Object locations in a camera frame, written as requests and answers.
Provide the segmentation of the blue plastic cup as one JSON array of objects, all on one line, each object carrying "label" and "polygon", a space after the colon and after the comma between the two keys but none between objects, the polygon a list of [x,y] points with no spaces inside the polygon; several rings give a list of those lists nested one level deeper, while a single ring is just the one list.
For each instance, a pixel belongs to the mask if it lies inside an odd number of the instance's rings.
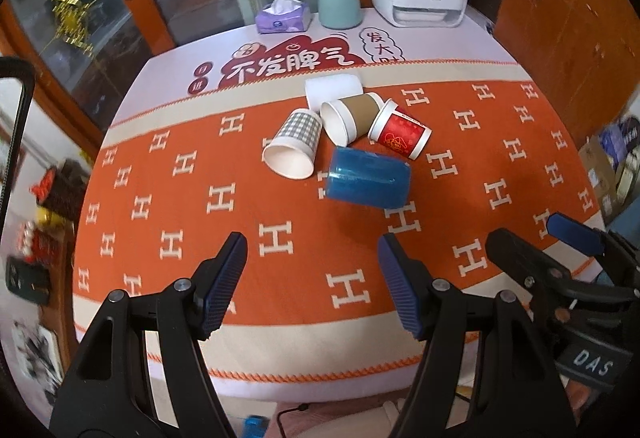
[{"label": "blue plastic cup", "polygon": [[408,201],[411,167],[398,158],[337,147],[326,177],[326,197],[356,205],[396,209]]}]

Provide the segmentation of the red paper cup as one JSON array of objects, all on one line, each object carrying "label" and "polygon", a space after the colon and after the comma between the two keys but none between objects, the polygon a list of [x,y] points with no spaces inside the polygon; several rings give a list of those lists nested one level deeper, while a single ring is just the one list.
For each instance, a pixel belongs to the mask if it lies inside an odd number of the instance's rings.
[{"label": "red paper cup", "polygon": [[425,149],[432,130],[411,117],[389,98],[375,116],[368,138],[405,158],[415,161]]}]

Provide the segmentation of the brown sleeve paper cup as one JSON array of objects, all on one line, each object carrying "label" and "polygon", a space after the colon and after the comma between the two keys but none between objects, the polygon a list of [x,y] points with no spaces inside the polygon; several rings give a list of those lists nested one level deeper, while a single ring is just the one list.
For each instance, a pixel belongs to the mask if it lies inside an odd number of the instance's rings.
[{"label": "brown sleeve paper cup", "polygon": [[384,101],[374,92],[323,103],[320,117],[324,131],[334,145],[349,146],[368,134],[383,106]]}]

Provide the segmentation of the grey checkered paper cup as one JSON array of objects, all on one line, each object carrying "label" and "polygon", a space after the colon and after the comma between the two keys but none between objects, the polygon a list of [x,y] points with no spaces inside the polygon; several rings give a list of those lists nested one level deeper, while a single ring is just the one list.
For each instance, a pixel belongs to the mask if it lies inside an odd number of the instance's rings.
[{"label": "grey checkered paper cup", "polygon": [[308,108],[294,109],[262,150],[262,160],[281,177],[307,179],[314,173],[321,132],[317,113]]}]

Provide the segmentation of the white paper cup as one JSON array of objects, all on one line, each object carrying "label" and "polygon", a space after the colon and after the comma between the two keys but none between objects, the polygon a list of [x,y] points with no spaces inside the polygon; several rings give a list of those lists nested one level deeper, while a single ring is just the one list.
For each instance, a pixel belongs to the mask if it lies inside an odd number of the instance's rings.
[{"label": "white paper cup", "polygon": [[309,78],[305,81],[304,88],[308,108],[315,113],[320,112],[323,103],[363,94],[360,79],[352,74]]}]

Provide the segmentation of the cardboard box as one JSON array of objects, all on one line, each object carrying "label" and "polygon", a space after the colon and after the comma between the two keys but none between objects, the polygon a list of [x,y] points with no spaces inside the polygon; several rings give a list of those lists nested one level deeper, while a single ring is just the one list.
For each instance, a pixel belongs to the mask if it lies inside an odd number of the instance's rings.
[{"label": "cardboard box", "polygon": [[625,163],[613,167],[598,137],[591,137],[579,150],[579,157],[596,195],[602,216],[610,223],[623,211],[623,205],[634,184],[634,172]]}]

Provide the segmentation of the orange H-pattern tablecloth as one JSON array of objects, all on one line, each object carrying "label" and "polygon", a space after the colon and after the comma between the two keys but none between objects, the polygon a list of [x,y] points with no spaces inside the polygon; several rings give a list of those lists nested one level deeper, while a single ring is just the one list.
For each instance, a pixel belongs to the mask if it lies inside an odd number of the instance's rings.
[{"label": "orange H-pattern tablecloth", "polygon": [[[396,208],[328,198],[328,140],[303,180],[262,161],[286,117],[306,106],[306,81],[344,74],[431,129]],[[74,323],[85,332],[113,289],[156,293],[192,274],[239,231],[247,264],[224,325],[203,347],[218,392],[368,396],[407,386],[422,354],[378,268],[381,235],[395,234],[434,276],[477,295],[514,288],[486,255],[498,228],[590,281],[597,262],[547,231],[557,212],[603,223],[570,132],[472,20],[398,29],[369,11],[344,32],[233,29],[148,60],[119,106],[80,216]]]}]

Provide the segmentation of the wooden cabinet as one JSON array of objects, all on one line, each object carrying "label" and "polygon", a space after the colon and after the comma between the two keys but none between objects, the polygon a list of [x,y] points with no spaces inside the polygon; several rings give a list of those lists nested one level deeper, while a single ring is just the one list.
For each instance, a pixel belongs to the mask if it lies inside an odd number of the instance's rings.
[{"label": "wooden cabinet", "polygon": [[629,0],[502,0],[494,36],[577,144],[620,116],[639,84],[639,17]]}]

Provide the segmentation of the teal canister brown lid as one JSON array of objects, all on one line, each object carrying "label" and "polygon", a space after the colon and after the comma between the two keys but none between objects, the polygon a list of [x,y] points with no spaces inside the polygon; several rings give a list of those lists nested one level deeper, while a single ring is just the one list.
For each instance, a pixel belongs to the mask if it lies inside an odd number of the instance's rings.
[{"label": "teal canister brown lid", "polygon": [[318,0],[318,15],[325,28],[355,28],[362,22],[360,0]]}]

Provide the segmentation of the purple tissue pack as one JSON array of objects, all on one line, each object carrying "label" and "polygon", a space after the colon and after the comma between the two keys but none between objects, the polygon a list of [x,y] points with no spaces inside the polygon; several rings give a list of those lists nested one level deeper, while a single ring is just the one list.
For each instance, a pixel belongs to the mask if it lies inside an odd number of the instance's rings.
[{"label": "purple tissue pack", "polygon": [[273,0],[255,16],[259,34],[304,32],[311,23],[308,4],[300,0]]}]

